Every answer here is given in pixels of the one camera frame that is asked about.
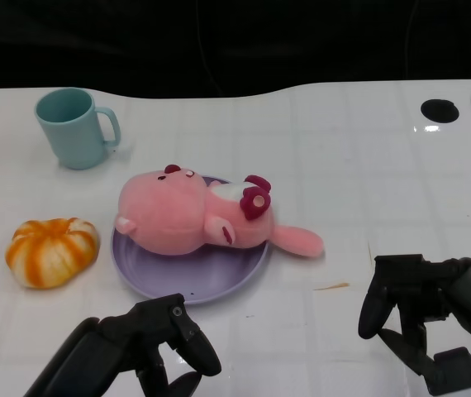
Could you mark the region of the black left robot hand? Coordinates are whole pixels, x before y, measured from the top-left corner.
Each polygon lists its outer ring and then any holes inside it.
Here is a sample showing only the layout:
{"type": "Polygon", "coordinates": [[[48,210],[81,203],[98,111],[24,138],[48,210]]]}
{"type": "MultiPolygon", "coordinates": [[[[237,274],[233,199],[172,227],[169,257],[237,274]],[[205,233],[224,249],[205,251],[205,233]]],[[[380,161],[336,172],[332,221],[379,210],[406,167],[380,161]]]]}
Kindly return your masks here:
{"type": "Polygon", "coordinates": [[[67,337],[27,391],[29,396],[102,396],[117,375],[134,371],[146,396],[191,396],[220,360],[188,316],[181,294],[139,302],[120,316],[87,318],[67,337]],[[168,344],[192,371],[169,381],[159,346],[168,344]]]}

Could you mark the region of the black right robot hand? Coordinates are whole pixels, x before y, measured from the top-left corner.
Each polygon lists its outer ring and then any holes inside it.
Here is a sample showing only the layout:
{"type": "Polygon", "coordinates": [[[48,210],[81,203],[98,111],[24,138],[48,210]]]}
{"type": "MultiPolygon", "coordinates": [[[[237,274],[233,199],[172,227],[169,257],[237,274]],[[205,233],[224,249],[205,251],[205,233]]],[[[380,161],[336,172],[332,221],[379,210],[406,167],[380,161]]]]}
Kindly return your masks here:
{"type": "Polygon", "coordinates": [[[471,258],[431,262],[421,254],[376,256],[359,316],[358,334],[378,336],[432,396],[471,388],[465,347],[427,354],[427,322],[454,316],[471,335],[471,258]]]}

